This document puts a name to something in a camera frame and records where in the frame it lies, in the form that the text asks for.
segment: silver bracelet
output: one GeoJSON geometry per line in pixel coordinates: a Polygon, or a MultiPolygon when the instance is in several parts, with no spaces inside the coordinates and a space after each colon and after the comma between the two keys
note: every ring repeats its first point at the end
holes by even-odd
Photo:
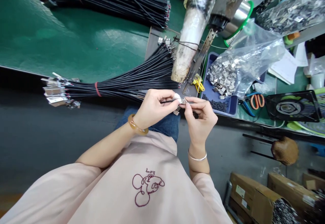
{"type": "Polygon", "coordinates": [[[207,157],[207,152],[205,152],[205,156],[202,158],[202,159],[196,159],[196,158],[193,158],[191,155],[190,155],[190,149],[188,150],[188,153],[189,153],[189,157],[192,159],[192,160],[195,160],[195,161],[202,161],[204,160],[206,157],[207,157]]]}

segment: workbench surface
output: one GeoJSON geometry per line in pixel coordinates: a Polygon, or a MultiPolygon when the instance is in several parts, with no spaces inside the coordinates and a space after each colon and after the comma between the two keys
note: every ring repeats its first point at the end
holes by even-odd
{"type": "MultiPolygon", "coordinates": [[[[185,16],[182,0],[170,0],[169,28],[180,32],[185,16]]],[[[39,0],[0,0],[0,66],[50,76],[96,82],[124,73],[144,61],[150,27],[86,9],[49,10],[39,0]]],[[[175,33],[167,30],[172,38],[175,33]]],[[[221,37],[213,45],[226,48],[221,37]]],[[[211,47],[221,54],[225,49],[211,47]]],[[[305,90],[298,69],[288,86],[267,75],[267,94],[305,90]]],[[[254,121],[241,105],[235,119],[254,121]]],[[[256,121],[274,126],[264,109],[256,121]]]]}

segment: pink sweatshirt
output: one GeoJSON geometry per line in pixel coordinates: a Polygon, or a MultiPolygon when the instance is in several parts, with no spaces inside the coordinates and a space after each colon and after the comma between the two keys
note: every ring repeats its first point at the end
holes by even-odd
{"type": "Polygon", "coordinates": [[[4,223],[232,223],[209,175],[193,181],[171,137],[136,136],[104,172],[81,163],[38,179],[4,223]]]}

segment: paper sheet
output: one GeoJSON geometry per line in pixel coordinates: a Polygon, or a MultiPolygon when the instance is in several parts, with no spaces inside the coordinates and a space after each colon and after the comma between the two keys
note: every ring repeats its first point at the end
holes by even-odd
{"type": "Polygon", "coordinates": [[[308,59],[306,54],[305,42],[298,44],[294,49],[294,56],[296,65],[299,67],[308,66],[308,59]]]}
{"type": "Polygon", "coordinates": [[[273,63],[268,72],[291,85],[295,83],[297,67],[296,59],[286,50],[283,58],[273,63]]]}

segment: yellow tool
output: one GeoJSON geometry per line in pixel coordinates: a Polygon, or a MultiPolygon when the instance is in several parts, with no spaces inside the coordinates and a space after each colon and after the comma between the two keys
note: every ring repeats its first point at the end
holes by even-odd
{"type": "Polygon", "coordinates": [[[195,74],[194,80],[191,84],[195,85],[196,91],[198,93],[205,91],[205,88],[203,87],[202,82],[203,82],[203,79],[201,78],[201,76],[199,74],[195,74]]]}

